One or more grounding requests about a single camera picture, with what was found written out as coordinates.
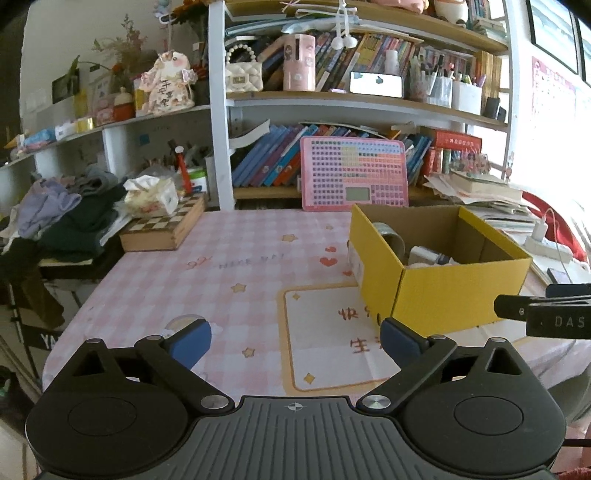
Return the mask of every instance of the white power strip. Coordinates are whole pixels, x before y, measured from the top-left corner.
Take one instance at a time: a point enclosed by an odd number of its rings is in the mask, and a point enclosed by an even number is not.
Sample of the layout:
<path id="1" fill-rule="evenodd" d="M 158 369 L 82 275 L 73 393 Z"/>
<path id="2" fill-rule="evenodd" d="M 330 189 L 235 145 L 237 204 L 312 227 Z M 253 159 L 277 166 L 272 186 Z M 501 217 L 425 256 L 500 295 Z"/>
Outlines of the white power strip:
<path id="1" fill-rule="evenodd" d="M 568 264 L 573 259 L 573 253 L 569 247 L 566 245 L 557 244 L 556 242 L 551 242 L 547 238 L 543 238 L 541 242 L 538 242 L 532 237 L 528 236 L 525 239 L 524 246 L 525 249 L 531 254 L 553 258 L 554 260 L 560 260 L 564 264 Z"/>

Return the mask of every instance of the pencil holder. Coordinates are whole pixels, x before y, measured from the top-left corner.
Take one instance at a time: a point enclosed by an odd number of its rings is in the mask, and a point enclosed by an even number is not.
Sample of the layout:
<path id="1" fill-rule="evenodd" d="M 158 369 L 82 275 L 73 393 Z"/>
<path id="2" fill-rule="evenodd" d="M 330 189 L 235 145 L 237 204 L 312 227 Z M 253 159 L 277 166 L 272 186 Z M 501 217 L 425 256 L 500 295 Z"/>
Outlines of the pencil holder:
<path id="1" fill-rule="evenodd" d="M 480 115 L 482 88 L 470 83 L 453 82 L 452 108 Z"/>
<path id="2" fill-rule="evenodd" d="M 414 102 L 427 102 L 431 89 L 432 77 L 411 77 L 408 98 Z"/>
<path id="3" fill-rule="evenodd" d="M 432 105 L 452 107 L 453 79 L 448 77 L 437 77 L 431 90 L 431 95 L 427 97 L 426 103 Z"/>

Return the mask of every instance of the chess board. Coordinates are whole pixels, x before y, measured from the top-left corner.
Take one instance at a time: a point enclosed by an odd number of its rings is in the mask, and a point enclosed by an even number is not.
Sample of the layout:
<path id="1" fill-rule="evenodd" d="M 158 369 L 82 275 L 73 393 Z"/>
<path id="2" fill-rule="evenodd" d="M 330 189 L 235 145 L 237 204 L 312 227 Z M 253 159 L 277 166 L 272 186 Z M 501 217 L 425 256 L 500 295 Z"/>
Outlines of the chess board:
<path id="1" fill-rule="evenodd" d="M 176 250 L 205 211 L 203 194 L 179 201 L 170 216 L 138 218 L 120 234 L 126 252 Z"/>

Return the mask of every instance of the paper stack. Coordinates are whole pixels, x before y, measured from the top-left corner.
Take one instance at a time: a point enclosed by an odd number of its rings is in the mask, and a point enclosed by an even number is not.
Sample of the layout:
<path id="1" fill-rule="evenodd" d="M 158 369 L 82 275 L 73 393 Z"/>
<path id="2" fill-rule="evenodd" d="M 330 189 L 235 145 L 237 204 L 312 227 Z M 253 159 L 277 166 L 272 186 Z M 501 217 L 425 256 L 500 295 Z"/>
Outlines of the paper stack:
<path id="1" fill-rule="evenodd" d="M 472 181 L 462 172 L 453 172 L 450 175 L 433 173 L 426 178 L 426 187 L 467 206 L 496 229 L 513 233 L 531 233 L 534 229 L 537 218 L 529 211 L 530 204 L 522 198 L 521 191 L 509 188 L 496 177 L 487 175 L 481 179 L 484 181 Z"/>

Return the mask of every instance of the red heart print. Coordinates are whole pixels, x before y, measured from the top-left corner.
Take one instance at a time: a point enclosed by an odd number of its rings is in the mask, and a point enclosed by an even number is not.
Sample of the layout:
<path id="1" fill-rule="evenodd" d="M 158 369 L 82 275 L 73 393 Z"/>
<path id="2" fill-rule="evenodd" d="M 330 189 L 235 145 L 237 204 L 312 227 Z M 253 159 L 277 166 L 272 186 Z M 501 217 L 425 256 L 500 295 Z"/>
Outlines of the red heart print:
<path id="1" fill-rule="evenodd" d="M 325 267 L 332 267 L 333 265 L 336 265 L 338 263 L 338 260 L 336 258 L 322 257 L 320 259 L 320 263 L 323 264 Z"/>

